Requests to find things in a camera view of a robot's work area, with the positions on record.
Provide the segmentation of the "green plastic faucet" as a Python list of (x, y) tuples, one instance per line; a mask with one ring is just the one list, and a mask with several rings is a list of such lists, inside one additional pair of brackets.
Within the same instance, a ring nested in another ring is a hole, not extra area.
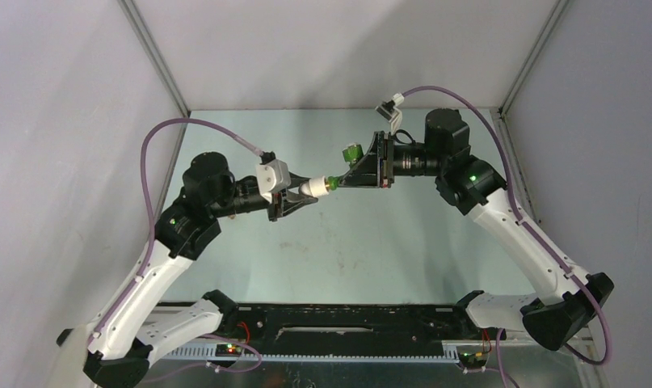
[[(343, 160), (349, 168), (352, 168), (363, 156), (364, 151), (359, 143), (351, 143), (342, 150)], [(328, 176), (325, 179), (326, 190), (328, 192), (337, 190), (347, 173), (337, 176)]]

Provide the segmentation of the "white elbow fitting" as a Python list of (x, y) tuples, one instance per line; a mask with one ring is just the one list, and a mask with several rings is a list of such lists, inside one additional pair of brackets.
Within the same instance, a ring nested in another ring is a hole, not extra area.
[(327, 196), (329, 194), (328, 181), (325, 176), (314, 177), (301, 183), (299, 193), (313, 198)]

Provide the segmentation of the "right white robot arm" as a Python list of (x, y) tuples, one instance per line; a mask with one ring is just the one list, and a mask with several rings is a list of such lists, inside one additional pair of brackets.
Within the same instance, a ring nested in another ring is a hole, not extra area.
[(528, 333), (557, 351), (597, 315), (613, 290), (604, 273), (592, 274), (568, 258), (509, 196), (507, 181), (474, 156), (470, 128), (457, 110), (438, 108), (424, 120), (422, 141), (400, 141), (399, 132), (378, 131), (367, 150), (343, 150), (342, 188), (389, 188), (400, 176), (428, 176), (445, 202), (486, 230), (532, 286), (529, 295), (475, 291), (459, 301), (456, 333), (473, 338), (484, 328)]

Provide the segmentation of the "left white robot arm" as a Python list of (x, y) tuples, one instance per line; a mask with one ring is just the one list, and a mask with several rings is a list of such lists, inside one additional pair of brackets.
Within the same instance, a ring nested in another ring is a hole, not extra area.
[(224, 155), (196, 156), (183, 173), (179, 196), (151, 219), (149, 241), (110, 302), (91, 322), (58, 337), (61, 352), (48, 385), (75, 387), (87, 378), (99, 387), (134, 387), (157, 361), (189, 340), (213, 332), (232, 335), (237, 307), (220, 291), (159, 322), (149, 325), (146, 319), (220, 234), (221, 218), (267, 210), (275, 220), (315, 203), (337, 184), (325, 176), (295, 175), (271, 153), (261, 157), (254, 175), (240, 180)]

